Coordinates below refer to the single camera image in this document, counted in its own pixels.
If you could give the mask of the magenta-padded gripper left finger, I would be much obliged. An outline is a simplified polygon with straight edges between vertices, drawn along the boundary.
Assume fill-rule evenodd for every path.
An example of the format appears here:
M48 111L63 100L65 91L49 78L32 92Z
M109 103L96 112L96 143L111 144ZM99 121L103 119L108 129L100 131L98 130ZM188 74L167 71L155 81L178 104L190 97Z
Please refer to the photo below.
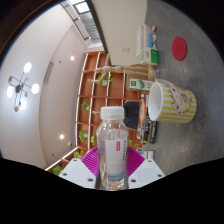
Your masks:
M59 176L83 188L95 189L98 174L97 148L94 147L80 159L73 158Z

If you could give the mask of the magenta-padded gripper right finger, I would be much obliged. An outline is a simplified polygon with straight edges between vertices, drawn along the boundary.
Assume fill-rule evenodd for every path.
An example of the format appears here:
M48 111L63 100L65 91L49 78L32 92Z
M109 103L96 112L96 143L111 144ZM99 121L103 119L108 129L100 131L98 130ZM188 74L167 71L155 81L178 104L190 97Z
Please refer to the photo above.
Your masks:
M164 177L164 173L150 159L144 159L142 155L129 147L126 156L126 185L128 189L143 187Z

